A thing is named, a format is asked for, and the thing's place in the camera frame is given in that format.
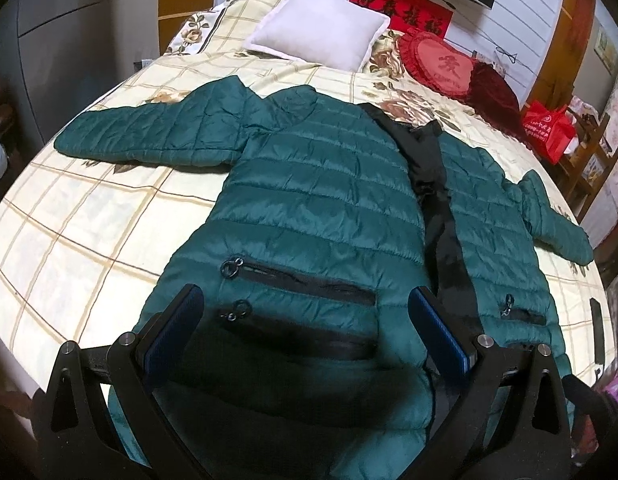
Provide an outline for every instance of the zipper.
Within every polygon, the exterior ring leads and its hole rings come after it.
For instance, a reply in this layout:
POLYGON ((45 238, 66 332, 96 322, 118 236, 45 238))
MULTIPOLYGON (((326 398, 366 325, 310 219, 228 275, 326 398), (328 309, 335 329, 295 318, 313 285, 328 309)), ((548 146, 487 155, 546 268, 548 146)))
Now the zipper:
POLYGON ((373 358, 378 348, 371 338, 259 316, 247 300, 236 301, 218 317, 224 329, 243 341, 287 355, 359 361, 373 358))
POLYGON ((524 321, 532 323, 534 325, 545 326, 547 324, 546 316, 532 312, 525 308, 514 308, 516 298, 512 294, 507 294, 505 299, 505 306, 500 311, 500 317, 502 319, 508 319, 511 321, 524 321))
POLYGON ((227 280, 240 277, 250 282, 327 300, 357 303, 364 306, 375 305, 375 292, 372 290, 339 280, 316 278, 299 272, 270 267, 239 256, 226 260, 220 266, 220 273, 227 280))

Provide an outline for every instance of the metal bolt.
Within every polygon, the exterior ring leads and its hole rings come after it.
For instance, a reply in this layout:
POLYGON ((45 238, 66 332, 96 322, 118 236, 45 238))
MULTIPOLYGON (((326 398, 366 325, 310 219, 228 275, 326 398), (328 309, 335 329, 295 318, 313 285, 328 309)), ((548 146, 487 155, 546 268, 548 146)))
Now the metal bolt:
POLYGON ((493 346, 493 338, 486 334, 481 334, 478 336, 478 344, 484 346, 484 348, 491 348, 493 346))
POLYGON ((119 338, 118 342, 122 346, 129 346, 132 342, 135 341, 135 334, 133 332, 124 332, 119 338))
POLYGON ((60 347, 60 352, 63 354, 70 354, 73 350, 75 350, 75 343, 73 341, 62 343, 62 346, 60 347))
POLYGON ((541 343, 538 345, 538 352, 540 352, 543 356, 548 357, 551 355, 551 347, 541 343))

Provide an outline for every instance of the red cushion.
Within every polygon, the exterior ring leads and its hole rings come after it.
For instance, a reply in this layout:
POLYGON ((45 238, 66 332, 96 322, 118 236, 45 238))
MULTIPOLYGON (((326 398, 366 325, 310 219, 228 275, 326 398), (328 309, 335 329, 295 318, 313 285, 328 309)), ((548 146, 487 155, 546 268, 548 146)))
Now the red cushion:
POLYGON ((413 28, 398 40, 398 50, 413 79, 447 97, 466 97, 474 63, 466 54, 435 34, 413 28))
POLYGON ((491 126, 526 143, 518 98, 490 64, 476 63, 466 103, 491 126))

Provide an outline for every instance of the bedsheet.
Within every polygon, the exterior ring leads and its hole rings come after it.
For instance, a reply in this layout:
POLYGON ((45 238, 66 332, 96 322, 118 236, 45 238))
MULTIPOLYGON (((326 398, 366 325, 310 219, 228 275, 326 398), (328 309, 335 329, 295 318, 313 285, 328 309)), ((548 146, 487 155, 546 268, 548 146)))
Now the bedsheet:
MULTIPOLYGON (((471 108, 405 73, 387 31, 362 73, 253 55, 242 42, 281 0, 227 0, 186 20, 167 54, 90 109, 175 102, 211 80, 238 75, 260 96, 309 84, 353 103, 372 102, 398 120, 438 119, 470 146, 485 148, 518 182, 542 177, 552 207, 575 222, 567 203, 522 144, 471 108)), ((59 345, 110 344, 130 330, 173 252, 209 215, 226 171, 179 171, 107 164, 61 155, 53 143, 26 167, 0 203, 0 337, 46 388, 59 345)), ((602 304, 606 362, 615 357, 612 324, 595 264, 576 266, 541 247, 540 268, 553 294, 573 371, 596 378, 589 299, 602 304)))

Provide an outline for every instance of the red bag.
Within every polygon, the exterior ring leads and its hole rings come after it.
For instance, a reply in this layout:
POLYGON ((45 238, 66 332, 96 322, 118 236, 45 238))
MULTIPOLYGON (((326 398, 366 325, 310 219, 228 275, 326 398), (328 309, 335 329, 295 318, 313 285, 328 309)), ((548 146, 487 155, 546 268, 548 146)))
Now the red bag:
POLYGON ((534 151, 542 158, 557 164, 567 149, 576 129, 565 115, 566 105, 551 112, 541 103, 534 101, 529 107, 522 126, 534 151))

